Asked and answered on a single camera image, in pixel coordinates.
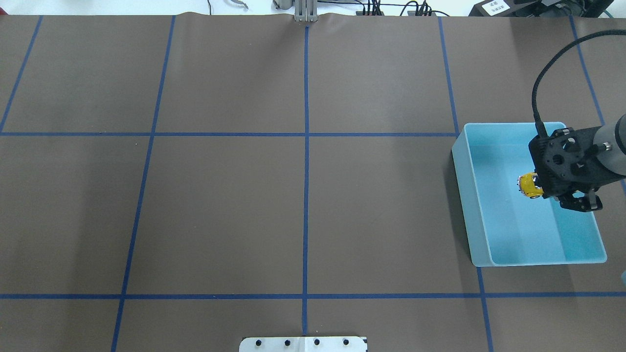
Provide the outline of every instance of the white label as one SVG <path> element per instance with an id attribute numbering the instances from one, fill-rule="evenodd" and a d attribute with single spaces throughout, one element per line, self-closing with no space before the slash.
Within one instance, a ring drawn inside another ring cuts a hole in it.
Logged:
<path id="1" fill-rule="evenodd" d="M 493 16 L 506 10 L 510 9 L 509 5 L 505 3 L 505 0 L 494 0 L 490 3 L 486 3 L 483 5 L 483 9 L 487 11 L 489 16 Z"/>

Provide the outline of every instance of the light blue container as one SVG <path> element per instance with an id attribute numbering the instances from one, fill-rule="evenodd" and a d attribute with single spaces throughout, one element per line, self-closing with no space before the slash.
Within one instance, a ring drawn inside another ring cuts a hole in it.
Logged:
<path id="1" fill-rule="evenodd" d="M 548 134 L 565 127 L 545 124 Z M 468 123 L 452 147 L 475 266 L 601 263 L 607 253 L 593 213 L 529 199 L 517 178 L 535 169 L 534 123 Z"/>

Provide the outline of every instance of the white bracket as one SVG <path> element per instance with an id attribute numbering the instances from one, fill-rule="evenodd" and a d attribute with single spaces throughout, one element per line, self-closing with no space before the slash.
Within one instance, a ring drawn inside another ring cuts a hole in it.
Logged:
<path id="1" fill-rule="evenodd" d="M 239 352 L 367 352 L 367 338 L 319 336 L 245 338 Z"/>
<path id="2" fill-rule="evenodd" d="M 317 0 L 295 0 L 295 21 L 316 22 Z"/>

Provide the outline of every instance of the yellow object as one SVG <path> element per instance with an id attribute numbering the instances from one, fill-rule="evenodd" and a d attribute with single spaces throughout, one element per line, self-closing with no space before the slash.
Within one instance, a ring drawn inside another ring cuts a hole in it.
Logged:
<path id="1" fill-rule="evenodd" d="M 539 198 L 543 195 L 543 189 L 535 184 L 536 181 L 537 173 L 529 172 L 517 178 L 517 186 L 523 195 L 531 199 Z"/>

